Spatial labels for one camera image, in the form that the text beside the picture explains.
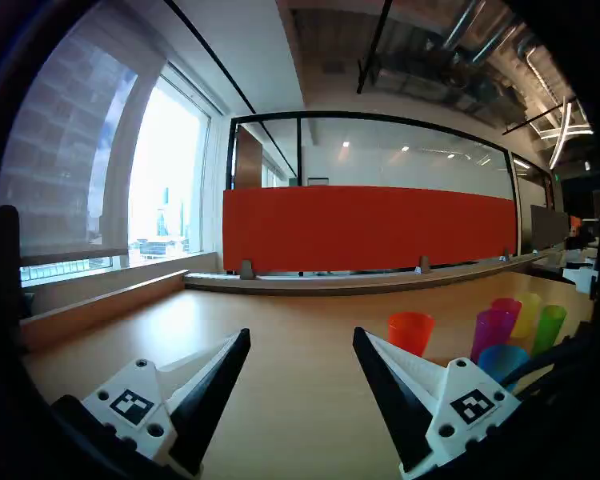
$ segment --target sky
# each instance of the sky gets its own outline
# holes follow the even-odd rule
[[[177,234],[179,230],[181,202],[185,206],[185,224],[189,223],[200,136],[201,122],[196,115],[156,86],[142,119],[131,170],[130,242],[157,235],[158,209],[163,207],[166,187],[169,205],[165,217],[170,233]]]

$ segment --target roller shade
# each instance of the roller shade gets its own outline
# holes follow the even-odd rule
[[[92,10],[34,80],[2,160],[22,264],[125,254],[131,164],[166,60],[114,7]]]

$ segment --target ceiling light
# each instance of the ceiling light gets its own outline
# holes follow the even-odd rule
[[[594,131],[593,130],[576,130],[576,131],[567,131],[565,133],[565,135],[580,135],[580,134],[584,134],[584,135],[593,135]],[[548,138],[556,138],[557,136],[559,136],[560,133],[557,134],[548,134],[548,135],[544,135],[542,137],[540,137],[542,140],[547,140]]]
[[[517,158],[514,158],[514,163],[515,163],[516,165],[520,165],[520,166],[522,166],[522,167],[524,167],[524,168],[527,168],[527,169],[531,168],[531,167],[530,167],[530,166],[528,166],[526,163],[524,163],[524,162],[520,162],[520,160],[518,160]]]
[[[571,103],[566,103],[566,111],[562,117],[562,125],[560,126],[560,136],[558,136],[558,142],[555,144],[554,152],[551,154],[551,160],[549,161],[549,169],[553,170],[556,163],[558,163],[558,159],[560,158],[560,153],[562,152],[562,147],[565,144],[565,133],[569,128],[569,120],[571,118]]]

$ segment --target orange partition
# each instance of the orange partition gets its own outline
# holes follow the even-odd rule
[[[516,251],[515,204],[504,198],[381,186],[224,192],[225,270],[373,270]]]

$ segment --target office desk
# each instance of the office desk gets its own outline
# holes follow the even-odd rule
[[[502,273],[428,290],[288,298],[184,290],[26,358],[44,397],[83,398],[136,358],[172,362],[242,327],[252,347],[204,458],[211,478],[399,478],[398,455],[351,346],[354,327],[386,338],[390,314],[419,310],[436,327],[425,357],[468,356],[475,316],[533,291],[567,309],[560,333],[588,320],[572,285]]]

